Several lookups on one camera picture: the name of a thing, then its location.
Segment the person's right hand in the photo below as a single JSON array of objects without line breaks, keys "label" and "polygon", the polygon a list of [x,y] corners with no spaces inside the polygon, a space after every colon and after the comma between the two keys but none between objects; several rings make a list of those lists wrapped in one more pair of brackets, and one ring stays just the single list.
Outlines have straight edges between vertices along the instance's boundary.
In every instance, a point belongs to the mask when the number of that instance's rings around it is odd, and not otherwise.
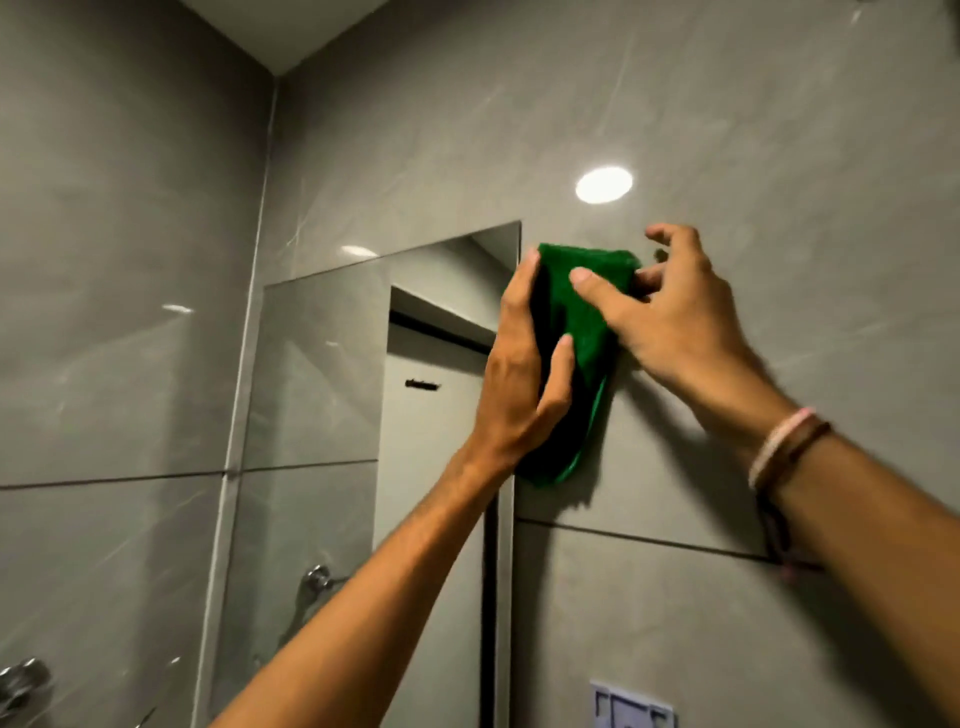
[{"label": "person's right hand", "polygon": [[668,253],[634,273],[636,320],[629,333],[616,334],[619,343],[706,431],[751,459],[799,407],[748,343],[732,287],[714,271],[698,230],[660,223],[645,235]]}]

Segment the person's left hand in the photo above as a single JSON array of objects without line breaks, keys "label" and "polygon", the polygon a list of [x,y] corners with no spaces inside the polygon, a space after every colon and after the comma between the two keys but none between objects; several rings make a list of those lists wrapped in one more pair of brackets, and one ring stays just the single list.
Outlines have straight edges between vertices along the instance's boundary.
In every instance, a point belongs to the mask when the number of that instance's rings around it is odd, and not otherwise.
[{"label": "person's left hand", "polygon": [[537,438],[537,407],[546,381],[530,307],[540,263],[540,250],[529,249],[501,297],[475,424],[465,445],[467,461],[499,479],[546,442]]}]

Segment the green cleaning cloth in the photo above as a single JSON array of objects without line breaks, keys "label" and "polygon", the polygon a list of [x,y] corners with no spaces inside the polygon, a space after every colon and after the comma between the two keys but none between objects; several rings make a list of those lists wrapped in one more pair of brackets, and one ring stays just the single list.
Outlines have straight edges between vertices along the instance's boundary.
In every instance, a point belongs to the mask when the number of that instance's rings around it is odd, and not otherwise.
[{"label": "green cleaning cloth", "polygon": [[565,335],[573,340],[575,367],[572,401],[546,441],[521,460],[517,475],[536,488],[567,481],[584,458],[594,423],[603,406],[618,356],[617,336],[597,309],[573,289],[570,272],[584,268],[631,292],[640,259],[626,249],[592,249],[541,243],[539,266],[531,297],[535,341],[542,376],[549,375],[550,358]]}]

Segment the person's left forearm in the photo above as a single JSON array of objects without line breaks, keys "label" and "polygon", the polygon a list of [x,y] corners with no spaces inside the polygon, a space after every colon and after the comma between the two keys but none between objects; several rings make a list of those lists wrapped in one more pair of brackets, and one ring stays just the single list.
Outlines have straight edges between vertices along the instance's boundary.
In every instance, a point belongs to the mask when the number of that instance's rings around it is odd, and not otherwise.
[{"label": "person's left forearm", "polygon": [[341,590],[209,728],[379,728],[464,545],[520,460],[470,436]]}]

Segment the person's right forearm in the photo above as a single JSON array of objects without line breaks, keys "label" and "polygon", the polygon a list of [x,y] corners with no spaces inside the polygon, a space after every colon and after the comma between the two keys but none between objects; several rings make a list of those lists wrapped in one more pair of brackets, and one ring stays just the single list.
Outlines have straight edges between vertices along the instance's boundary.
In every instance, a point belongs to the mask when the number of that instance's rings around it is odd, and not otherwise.
[{"label": "person's right forearm", "polygon": [[743,462],[960,728],[960,516],[810,407]]}]

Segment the frameless wall mirror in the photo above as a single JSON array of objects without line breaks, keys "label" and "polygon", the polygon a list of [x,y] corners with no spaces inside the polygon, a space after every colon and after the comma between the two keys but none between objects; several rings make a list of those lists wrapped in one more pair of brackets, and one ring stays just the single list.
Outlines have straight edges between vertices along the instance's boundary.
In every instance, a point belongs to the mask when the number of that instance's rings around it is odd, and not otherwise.
[{"label": "frameless wall mirror", "polygon": [[519,221],[343,246],[258,308],[209,723],[355,575],[473,427]]}]

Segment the white wall switch plate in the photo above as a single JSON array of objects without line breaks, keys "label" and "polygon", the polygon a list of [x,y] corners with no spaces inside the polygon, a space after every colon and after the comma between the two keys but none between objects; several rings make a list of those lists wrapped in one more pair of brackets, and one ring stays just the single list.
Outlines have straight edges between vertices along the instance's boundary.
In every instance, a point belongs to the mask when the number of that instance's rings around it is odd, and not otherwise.
[{"label": "white wall switch plate", "polygon": [[679,728],[666,703],[630,690],[591,681],[592,728]]}]

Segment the chrome wall tap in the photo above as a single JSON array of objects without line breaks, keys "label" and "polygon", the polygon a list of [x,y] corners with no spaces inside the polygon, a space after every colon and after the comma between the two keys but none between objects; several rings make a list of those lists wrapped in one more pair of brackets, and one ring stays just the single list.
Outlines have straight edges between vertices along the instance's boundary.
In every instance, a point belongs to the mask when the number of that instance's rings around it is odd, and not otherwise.
[{"label": "chrome wall tap", "polygon": [[45,661],[30,657],[0,669],[0,726],[32,717],[48,702],[53,677]]}]

